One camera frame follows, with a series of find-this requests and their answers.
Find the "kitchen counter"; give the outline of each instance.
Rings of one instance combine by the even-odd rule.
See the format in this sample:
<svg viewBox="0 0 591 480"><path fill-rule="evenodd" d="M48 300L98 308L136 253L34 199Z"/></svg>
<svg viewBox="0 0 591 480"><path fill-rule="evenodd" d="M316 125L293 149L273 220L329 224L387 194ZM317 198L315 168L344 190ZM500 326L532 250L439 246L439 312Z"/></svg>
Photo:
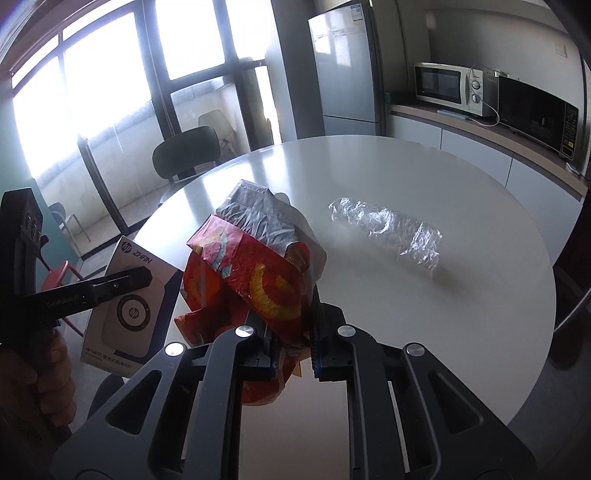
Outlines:
<svg viewBox="0 0 591 480"><path fill-rule="evenodd" d="M587 195L587 182L572 174L566 162L547 148L542 147L536 142L513 133L509 128L503 125L486 128L468 120L461 120L452 116L437 113L441 107L430 105L389 105L387 112L391 115L402 114L404 116L415 117L417 119L434 122L442 127L451 127L474 135L487 142L498 145L502 149L510 150L525 159L531 161L541 169L546 171L552 177L560 180L566 186L573 189L577 194L585 198Z"/></svg>

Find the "snack bag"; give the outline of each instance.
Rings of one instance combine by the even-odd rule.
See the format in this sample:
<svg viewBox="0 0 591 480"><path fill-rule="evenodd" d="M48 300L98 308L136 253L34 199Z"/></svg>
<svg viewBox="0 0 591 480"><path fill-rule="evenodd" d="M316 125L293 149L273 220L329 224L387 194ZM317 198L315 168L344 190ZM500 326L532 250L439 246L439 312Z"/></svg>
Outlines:
<svg viewBox="0 0 591 480"><path fill-rule="evenodd" d="M302 345L302 314L308 300L303 277L294 264L215 215L207 219L188 245L262 317L283 345ZM294 262L303 267L307 264L304 247L294 247L292 253ZM211 298L219 291L216 284L207 290Z"/></svg>
<svg viewBox="0 0 591 480"><path fill-rule="evenodd" d="M244 382L242 402L272 402L310 356L307 316L326 252L288 200L245 180L187 244L193 252L182 292L192 312L175 319L178 328L201 345L255 310L280 340L279 369L272 381Z"/></svg>

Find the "white cabinet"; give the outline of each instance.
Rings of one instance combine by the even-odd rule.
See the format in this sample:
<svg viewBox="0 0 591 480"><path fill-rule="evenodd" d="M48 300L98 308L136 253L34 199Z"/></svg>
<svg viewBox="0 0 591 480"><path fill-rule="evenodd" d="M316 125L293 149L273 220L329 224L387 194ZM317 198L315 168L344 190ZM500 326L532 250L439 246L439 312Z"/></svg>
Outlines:
<svg viewBox="0 0 591 480"><path fill-rule="evenodd" d="M388 115L388 136L426 147L439 149L441 146L441 128L397 115Z"/></svg>
<svg viewBox="0 0 591 480"><path fill-rule="evenodd" d="M573 231L583 205L552 180L517 159L511 165L507 190L530 214L554 265Z"/></svg>
<svg viewBox="0 0 591 480"><path fill-rule="evenodd" d="M501 185L507 184L511 168L509 155L447 130L441 135L441 149L485 171Z"/></svg>

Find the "power cord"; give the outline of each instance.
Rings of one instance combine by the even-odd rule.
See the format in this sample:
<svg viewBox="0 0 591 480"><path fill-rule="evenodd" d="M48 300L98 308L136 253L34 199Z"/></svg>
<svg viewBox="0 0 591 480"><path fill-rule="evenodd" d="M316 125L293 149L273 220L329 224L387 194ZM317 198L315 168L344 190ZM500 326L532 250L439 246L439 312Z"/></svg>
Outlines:
<svg viewBox="0 0 591 480"><path fill-rule="evenodd" d="M476 95L480 101L482 102L483 105L486 105L488 108L490 108L496 115L496 123L492 124L492 125L488 125L488 124L483 124L482 122L479 122L478 120L476 120L475 118L471 118L468 117L470 120L472 120L474 123L477 123L478 125L481 125L483 127L487 127L487 128L492 128L492 127L496 127L498 124L501 123L501 116L499 115L499 112L491 105L489 105L488 103L486 103L483 99L482 99L482 95L478 95L477 91L474 90L474 87L472 86L472 75L474 74L474 67L484 67L486 69L492 70L494 71L494 69L491 69L490 67L487 67L486 65L483 65L481 63L475 63L474 65L472 65L472 67L470 68L470 79L468 79L468 84L470 85L470 97L472 97L472 94Z"/></svg>

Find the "refrigerator door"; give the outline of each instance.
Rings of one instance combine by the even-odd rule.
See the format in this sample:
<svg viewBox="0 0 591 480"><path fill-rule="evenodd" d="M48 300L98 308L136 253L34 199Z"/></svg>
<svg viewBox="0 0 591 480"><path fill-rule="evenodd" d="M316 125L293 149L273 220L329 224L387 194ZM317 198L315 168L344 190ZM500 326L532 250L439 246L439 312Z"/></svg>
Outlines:
<svg viewBox="0 0 591 480"><path fill-rule="evenodd" d="M350 120L335 116L324 116L324 134L329 135L379 135L379 124Z"/></svg>
<svg viewBox="0 0 591 480"><path fill-rule="evenodd" d="M310 19L324 115L379 122L368 30L361 5Z"/></svg>

